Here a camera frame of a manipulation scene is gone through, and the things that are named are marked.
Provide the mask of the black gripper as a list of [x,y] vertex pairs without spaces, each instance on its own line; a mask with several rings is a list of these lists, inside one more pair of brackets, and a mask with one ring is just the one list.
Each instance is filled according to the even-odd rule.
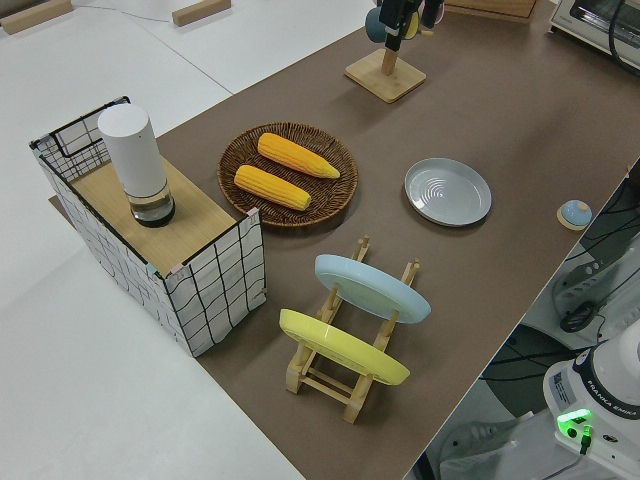
[[382,0],[377,2],[380,8],[379,21],[385,26],[385,48],[398,51],[402,42],[401,27],[417,12],[422,0]]

